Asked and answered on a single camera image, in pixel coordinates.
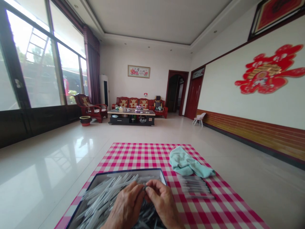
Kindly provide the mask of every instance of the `bundle of straws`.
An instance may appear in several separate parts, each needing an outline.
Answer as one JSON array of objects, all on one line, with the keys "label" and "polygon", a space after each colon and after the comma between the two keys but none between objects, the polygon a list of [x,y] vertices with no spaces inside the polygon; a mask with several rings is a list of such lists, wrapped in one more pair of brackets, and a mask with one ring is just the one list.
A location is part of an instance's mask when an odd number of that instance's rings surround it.
[{"label": "bundle of straws", "polygon": [[[87,209],[74,219],[76,221],[82,219],[77,229],[99,229],[103,226],[119,192],[133,181],[145,185],[151,179],[159,179],[159,177],[154,176],[139,177],[138,174],[133,176],[128,173],[123,177],[116,174],[108,174],[107,177],[106,180],[83,195],[82,201],[87,202]],[[139,219],[134,228],[158,229],[165,228],[165,226],[162,224],[154,205],[144,199]]]},{"label": "bundle of straws", "polygon": [[198,176],[178,176],[186,198],[215,199],[206,182]]}]

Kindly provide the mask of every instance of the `glass pane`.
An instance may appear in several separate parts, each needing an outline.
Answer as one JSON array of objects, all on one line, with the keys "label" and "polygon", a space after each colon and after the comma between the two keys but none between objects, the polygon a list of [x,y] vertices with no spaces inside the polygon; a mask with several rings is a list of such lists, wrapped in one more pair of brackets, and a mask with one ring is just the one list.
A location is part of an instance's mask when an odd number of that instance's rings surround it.
[{"label": "glass pane", "polygon": [[197,78],[197,77],[200,77],[200,76],[202,76],[203,74],[204,74],[204,68],[199,69],[198,71],[195,71],[195,72],[193,73],[193,79],[194,79],[194,78]]},{"label": "glass pane", "polygon": [[19,105],[0,49],[0,111],[17,109]]},{"label": "glass pane", "polygon": [[79,73],[78,55],[58,43],[61,68],[64,75],[64,89],[67,103],[76,104],[72,95],[82,93],[82,84]]},{"label": "glass pane", "polygon": [[83,57],[85,55],[84,36],[75,28],[73,23],[50,1],[54,26],[54,35]]},{"label": "glass pane", "polygon": [[5,0],[25,16],[50,31],[44,0]]},{"label": "glass pane", "polygon": [[83,58],[80,58],[80,65],[82,67],[82,73],[83,73],[84,94],[89,96],[88,77],[87,77],[87,61],[84,60]]},{"label": "glass pane", "polygon": [[7,11],[32,108],[61,105],[51,42]]}]

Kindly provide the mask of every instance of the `red checkered tablecloth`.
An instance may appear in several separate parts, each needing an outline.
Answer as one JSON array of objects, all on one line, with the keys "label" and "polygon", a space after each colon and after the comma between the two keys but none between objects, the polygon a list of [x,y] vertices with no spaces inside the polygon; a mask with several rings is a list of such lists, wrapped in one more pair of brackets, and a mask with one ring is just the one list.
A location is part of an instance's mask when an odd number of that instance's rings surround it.
[{"label": "red checkered tablecloth", "polygon": [[65,229],[76,210],[82,195],[97,173],[161,168],[186,228],[269,228],[267,224],[218,174],[205,179],[215,200],[186,199],[181,190],[177,173],[169,164],[171,150],[181,146],[201,164],[210,165],[191,146],[186,144],[113,143],[95,171],[91,174],[55,229]]}]

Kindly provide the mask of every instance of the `baseboard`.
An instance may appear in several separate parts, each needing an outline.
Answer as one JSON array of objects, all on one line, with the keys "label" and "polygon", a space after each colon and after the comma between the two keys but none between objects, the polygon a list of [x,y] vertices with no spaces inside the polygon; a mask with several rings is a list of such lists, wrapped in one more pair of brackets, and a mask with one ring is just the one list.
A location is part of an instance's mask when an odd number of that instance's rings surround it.
[{"label": "baseboard", "polygon": [[279,152],[277,150],[274,150],[274,149],[271,149],[269,147],[266,147],[266,146],[263,146],[261,144],[258,144],[258,143],[254,142],[254,141],[251,141],[251,140],[248,140],[246,138],[240,137],[238,135],[232,134],[232,133],[230,133],[228,131],[222,130],[222,129],[220,129],[218,127],[215,127],[215,126],[212,126],[210,124],[203,123],[203,125],[208,127],[208,128],[210,128],[210,129],[212,129],[212,130],[215,130],[215,131],[217,131],[217,132],[219,132],[221,134],[224,134],[224,135],[226,135],[226,136],[228,136],[230,138],[233,138],[233,139],[235,139],[235,140],[237,140],[237,141],[239,141],[241,143],[244,143],[244,144],[246,144],[248,146],[251,146],[251,147],[253,147],[255,149],[258,149],[259,151],[264,152],[264,153],[266,153],[266,154],[268,154],[268,155],[270,155],[272,157],[275,157],[275,158],[277,158],[277,159],[279,159],[281,161],[284,161],[284,162],[286,162],[286,163],[288,163],[290,165],[293,165],[293,166],[295,166],[295,167],[297,167],[297,168],[299,168],[301,170],[305,170],[305,162],[300,160],[300,159],[294,158],[292,156],[286,155],[286,154],[284,154],[282,152]]}]

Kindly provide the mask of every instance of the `ceiling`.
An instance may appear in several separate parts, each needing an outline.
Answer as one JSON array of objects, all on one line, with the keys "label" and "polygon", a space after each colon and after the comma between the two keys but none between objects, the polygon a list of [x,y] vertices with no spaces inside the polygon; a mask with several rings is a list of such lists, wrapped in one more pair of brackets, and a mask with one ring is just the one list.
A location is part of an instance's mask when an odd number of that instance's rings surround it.
[{"label": "ceiling", "polygon": [[191,55],[260,0],[66,0],[101,45]]},{"label": "ceiling", "polygon": [[231,0],[87,0],[105,33],[190,45]]}]

